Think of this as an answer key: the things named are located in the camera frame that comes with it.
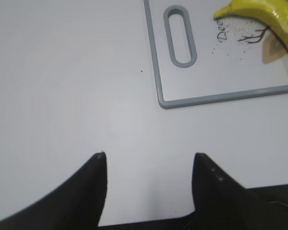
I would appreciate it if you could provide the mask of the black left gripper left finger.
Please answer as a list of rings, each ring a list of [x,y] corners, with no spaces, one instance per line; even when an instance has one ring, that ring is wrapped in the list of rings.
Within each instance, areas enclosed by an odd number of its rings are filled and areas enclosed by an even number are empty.
[[[0,230],[96,230],[107,187],[107,158],[99,152],[54,191],[1,220]]]

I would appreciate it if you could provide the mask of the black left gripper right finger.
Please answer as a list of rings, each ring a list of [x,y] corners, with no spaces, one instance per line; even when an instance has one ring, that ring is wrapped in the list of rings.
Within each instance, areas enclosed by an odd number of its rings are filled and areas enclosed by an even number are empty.
[[[288,213],[244,188],[207,154],[192,171],[196,230],[288,230]]]

